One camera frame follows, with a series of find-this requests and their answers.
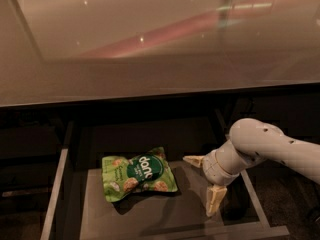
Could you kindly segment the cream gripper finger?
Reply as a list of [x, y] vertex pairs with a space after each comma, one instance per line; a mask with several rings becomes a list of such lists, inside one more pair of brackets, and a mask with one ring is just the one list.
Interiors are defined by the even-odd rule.
[[218, 211], [226, 193], [226, 186], [212, 185], [207, 188], [206, 215], [208, 217], [213, 216]]
[[196, 168], [201, 168], [203, 164], [203, 156], [198, 156], [198, 155], [189, 155], [189, 156], [184, 156], [183, 160], [192, 166]]

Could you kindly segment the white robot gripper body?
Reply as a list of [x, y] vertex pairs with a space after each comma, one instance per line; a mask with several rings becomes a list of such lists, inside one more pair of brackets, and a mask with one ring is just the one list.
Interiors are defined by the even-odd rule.
[[237, 174], [230, 174], [226, 172], [218, 163], [216, 159], [216, 151], [213, 150], [204, 156], [202, 160], [202, 170], [206, 179], [213, 185], [228, 186], [238, 176]]

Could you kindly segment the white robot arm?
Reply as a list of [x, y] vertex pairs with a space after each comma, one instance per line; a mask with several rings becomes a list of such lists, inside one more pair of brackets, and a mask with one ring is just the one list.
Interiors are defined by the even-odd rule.
[[243, 118], [229, 130], [228, 140], [204, 156], [184, 156], [183, 160], [200, 168], [207, 188], [206, 215], [214, 215], [230, 185], [242, 171], [265, 160], [287, 166], [320, 184], [320, 146], [286, 136], [283, 131], [262, 121]]

